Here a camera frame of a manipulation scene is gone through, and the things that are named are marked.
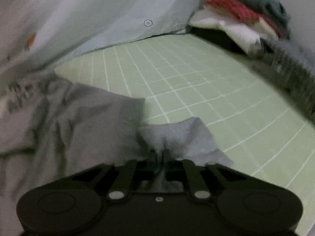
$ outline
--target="black circular pad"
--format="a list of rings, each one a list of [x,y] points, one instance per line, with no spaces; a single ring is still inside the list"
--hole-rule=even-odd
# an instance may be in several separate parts
[[[289,230],[303,213],[299,198],[284,189],[228,189],[219,196],[217,209],[233,227],[258,235]]]
[[[89,224],[101,210],[96,192],[74,189],[34,189],[20,198],[17,215],[21,224],[43,235],[66,235]]]

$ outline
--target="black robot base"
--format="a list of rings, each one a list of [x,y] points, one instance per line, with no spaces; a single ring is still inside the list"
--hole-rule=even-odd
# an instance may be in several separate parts
[[[144,193],[160,169],[181,193]],[[21,197],[23,235],[296,235],[303,207],[292,192],[219,164],[195,166],[164,151],[125,166],[98,165]]]

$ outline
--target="silver rivet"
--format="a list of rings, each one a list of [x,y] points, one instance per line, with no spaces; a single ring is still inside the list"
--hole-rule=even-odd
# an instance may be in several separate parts
[[[195,192],[195,197],[198,199],[207,199],[211,196],[208,191],[197,191]]]
[[[124,193],[121,191],[113,191],[108,194],[108,197],[111,199],[122,199],[124,196]]]
[[[163,197],[156,197],[155,198],[155,201],[156,202],[162,202],[164,199],[163,199]]]

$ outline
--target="orange spot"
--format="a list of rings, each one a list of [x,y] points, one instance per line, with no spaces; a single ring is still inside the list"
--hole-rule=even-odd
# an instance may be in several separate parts
[[[36,34],[33,34],[28,40],[27,40],[27,46],[31,47],[35,41]]]

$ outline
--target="white cloth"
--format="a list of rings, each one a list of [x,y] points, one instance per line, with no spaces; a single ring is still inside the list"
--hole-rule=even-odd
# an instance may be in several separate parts
[[[189,21],[189,25],[224,31],[246,54],[261,49],[260,35],[256,31],[232,17],[220,15],[210,9],[197,11]]]
[[[182,30],[199,3],[200,0],[0,0],[0,85],[17,74],[56,65],[95,49]],[[152,25],[145,26],[146,20],[151,20]],[[25,49],[34,33],[33,45]]]

